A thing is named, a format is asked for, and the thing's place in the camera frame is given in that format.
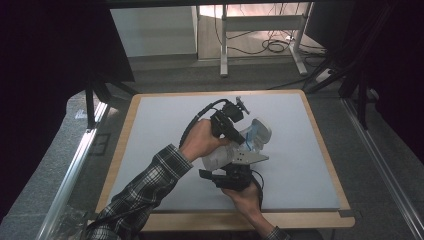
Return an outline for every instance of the wall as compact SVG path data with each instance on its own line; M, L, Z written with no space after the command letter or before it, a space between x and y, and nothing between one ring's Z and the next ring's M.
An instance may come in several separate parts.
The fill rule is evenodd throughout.
M112 9L127 57L194 54L195 7Z

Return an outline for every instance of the plaid sleeve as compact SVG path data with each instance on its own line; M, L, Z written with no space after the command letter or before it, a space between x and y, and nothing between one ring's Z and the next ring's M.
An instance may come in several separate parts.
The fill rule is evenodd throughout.
M112 198L97 219L143 208L137 213L88 231L87 238L131 239L131 234L143 228L152 210L159 206L192 166L174 145L170 144L162 149L153 157L146 170Z
M278 227L275 227L263 240L290 240L291 237Z

